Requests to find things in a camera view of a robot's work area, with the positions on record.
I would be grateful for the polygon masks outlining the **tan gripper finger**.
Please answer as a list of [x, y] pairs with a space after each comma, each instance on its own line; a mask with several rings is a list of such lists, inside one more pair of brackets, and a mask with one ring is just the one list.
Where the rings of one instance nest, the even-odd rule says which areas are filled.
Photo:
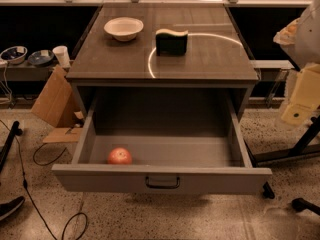
[[285, 100], [280, 107], [280, 121], [299, 126], [320, 106], [320, 65], [308, 63], [286, 79]]

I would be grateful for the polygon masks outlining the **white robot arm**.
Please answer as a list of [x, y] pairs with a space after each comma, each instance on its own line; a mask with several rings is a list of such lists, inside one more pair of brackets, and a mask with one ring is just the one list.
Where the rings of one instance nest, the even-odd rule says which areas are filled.
[[301, 16], [276, 33], [273, 41], [298, 66], [285, 84], [277, 124], [294, 128], [320, 106], [320, 0], [314, 0]]

